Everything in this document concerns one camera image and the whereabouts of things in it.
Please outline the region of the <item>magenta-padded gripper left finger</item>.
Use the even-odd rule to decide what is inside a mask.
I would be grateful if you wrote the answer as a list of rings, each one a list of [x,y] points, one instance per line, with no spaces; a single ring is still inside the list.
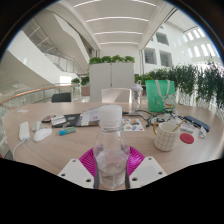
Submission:
[[[71,159],[58,176],[84,188],[98,189],[99,174],[93,149],[89,149],[79,159]]]

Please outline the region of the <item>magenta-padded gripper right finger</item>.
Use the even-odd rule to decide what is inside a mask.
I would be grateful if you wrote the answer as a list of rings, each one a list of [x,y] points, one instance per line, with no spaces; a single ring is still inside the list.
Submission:
[[[165,176],[166,172],[152,156],[145,157],[134,147],[130,148],[125,177],[127,189],[143,187]]]

